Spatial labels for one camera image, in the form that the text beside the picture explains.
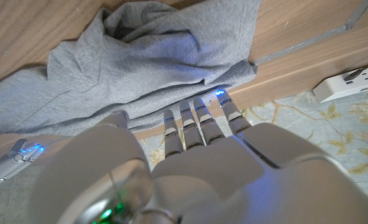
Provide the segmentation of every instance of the electrical outlet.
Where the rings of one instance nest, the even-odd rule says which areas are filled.
[[[351,81],[344,81],[352,72],[346,72],[323,80],[313,89],[319,103],[353,95],[368,90],[368,68]]]

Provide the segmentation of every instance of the wood grain surface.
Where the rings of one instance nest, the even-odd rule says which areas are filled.
[[[162,2],[182,9],[200,1]],[[24,66],[46,64],[48,52],[62,40],[77,38],[100,7],[115,10],[124,2],[0,0],[0,79]],[[249,60],[269,55],[344,24],[360,2],[263,0]],[[352,30],[260,65],[256,79],[231,90],[230,95],[239,108],[247,108],[308,90],[326,77],[367,63],[368,10]],[[214,116],[222,115],[215,100],[211,102],[209,110]],[[136,133],[136,137],[142,139],[162,132],[163,127],[160,126]],[[18,134],[0,135],[0,157],[19,138],[21,136]],[[36,160],[39,164],[43,164],[70,140],[54,135],[28,139],[41,144],[53,142],[47,152]]]

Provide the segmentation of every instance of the green led light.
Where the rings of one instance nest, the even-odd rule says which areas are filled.
[[[106,210],[106,211],[102,214],[101,218],[102,218],[102,219],[107,218],[111,213],[112,213],[112,210],[111,210],[111,209],[108,209],[108,210]]]
[[[123,211],[124,211],[124,204],[123,204],[123,202],[121,202],[118,205],[116,205],[115,212],[116,213],[122,213]]]

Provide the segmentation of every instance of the white robotic hand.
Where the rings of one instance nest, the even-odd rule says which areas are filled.
[[[79,134],[39,175],[32,223],[368,223],[368,198],[334,159],[272,124],[251,126],[216,92],[232,136],[204,103],[180,102],[186,151],[164,113],[165,157],[151,172],[118,111]]]
[[[29,166],[45,149],[39,144],[27,145],[26,139],[18,140],[11,150],[0,158],[0,183]]]

